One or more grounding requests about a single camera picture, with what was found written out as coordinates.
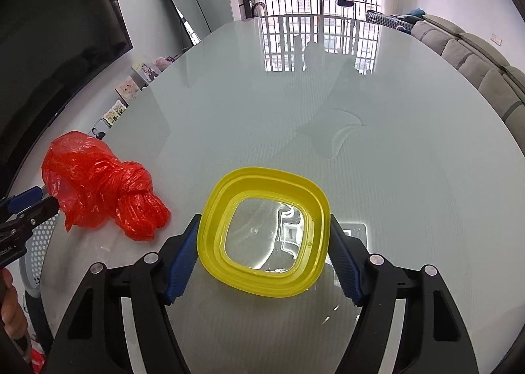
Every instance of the human hand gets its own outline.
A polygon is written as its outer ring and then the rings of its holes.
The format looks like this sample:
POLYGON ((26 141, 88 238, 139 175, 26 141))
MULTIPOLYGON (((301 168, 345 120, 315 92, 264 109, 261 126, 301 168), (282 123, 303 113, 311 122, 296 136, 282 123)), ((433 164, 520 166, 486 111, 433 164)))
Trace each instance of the human hand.
POLYGON ((25 336, 27 332, 27 319, 24 311, 18 304, 18 294, 12 285, 12 275, 7 269, 2 269, 0 280, 5 282, 7 288, 1 310, 5 332, 10 338, 18 340, 25 336))

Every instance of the picture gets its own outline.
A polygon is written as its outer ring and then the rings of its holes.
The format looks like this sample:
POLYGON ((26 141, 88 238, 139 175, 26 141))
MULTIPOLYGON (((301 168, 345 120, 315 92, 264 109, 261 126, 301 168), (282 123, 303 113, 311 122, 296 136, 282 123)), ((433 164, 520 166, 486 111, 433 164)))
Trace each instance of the picture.
POLYGON ((149 59, 137 61, 133 63, 132 67, 148 84, 151 84, 155 78, 161 74, 159 68, 157 68, 157 66, 155 66, 149 59))
POLYGON ((103 116, 108 125, 111 127, 117 119, 119 119, 119 114, 116 113, 113 109, 109 109, 103 116))
POLYGON ((124 110, 126 110, 126 106, 122 104, 120 100, 117 100, 115 104, 111 107, 119 116, 124 113, 124 110))
POLYGON ((120 97, 128 104, 135 100, 135 97, 140 92, 140 88, 135 83, 135 81, 131 78, 131 76, 128 76, 121 84, 119 84, 115 90, 119 94, 120 97))
POLYGON ((101 119, 93 126, 93 128, 91 128, 88 135, 90 135, 91 137, 95 137, 96 139, 102 140, 106 136, 106 133, 108 131, 108 124, 106 124, 106 122, 103 119, 101 119))
POLYGON ((164 57, 159 57, 155 60, 155 66, 157 66, 161 72, 164 72, 169 66, 171 66, 171 63, 171 61, 168 61, 164 57))

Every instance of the red plastic bag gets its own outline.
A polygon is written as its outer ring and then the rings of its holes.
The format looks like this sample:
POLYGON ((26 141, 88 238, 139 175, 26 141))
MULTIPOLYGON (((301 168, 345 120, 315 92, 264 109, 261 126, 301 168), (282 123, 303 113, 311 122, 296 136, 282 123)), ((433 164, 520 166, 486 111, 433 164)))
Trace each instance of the red plastic bag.
POLYGON ((141 164, 120 162, 107 144, 79 131, 51 143, 42 178, 66 214, 67 231, 74 224, 98 227, 113 217, 128 237, 152 240, 171 216, 141 164))

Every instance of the black tv screen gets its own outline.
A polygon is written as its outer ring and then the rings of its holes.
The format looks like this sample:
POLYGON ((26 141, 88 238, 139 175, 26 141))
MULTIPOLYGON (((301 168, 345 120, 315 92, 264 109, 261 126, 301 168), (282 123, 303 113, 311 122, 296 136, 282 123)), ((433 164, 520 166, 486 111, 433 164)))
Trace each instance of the black tv screen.
POLYGON ((118 0, 0 5, 0 197, 67 102, 131 48, 118 0))

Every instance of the plastic lid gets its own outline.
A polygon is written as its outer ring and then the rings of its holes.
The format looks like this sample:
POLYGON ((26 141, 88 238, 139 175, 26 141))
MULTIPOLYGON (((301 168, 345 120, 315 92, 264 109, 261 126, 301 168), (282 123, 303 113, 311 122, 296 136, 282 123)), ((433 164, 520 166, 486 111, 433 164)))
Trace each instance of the plastic lid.
POLYGON ((308 289, 324 267, 330 207, 313 182, 259 167, 230 172, 200 221, 199 258, 219 281, 266 297, 308 289))

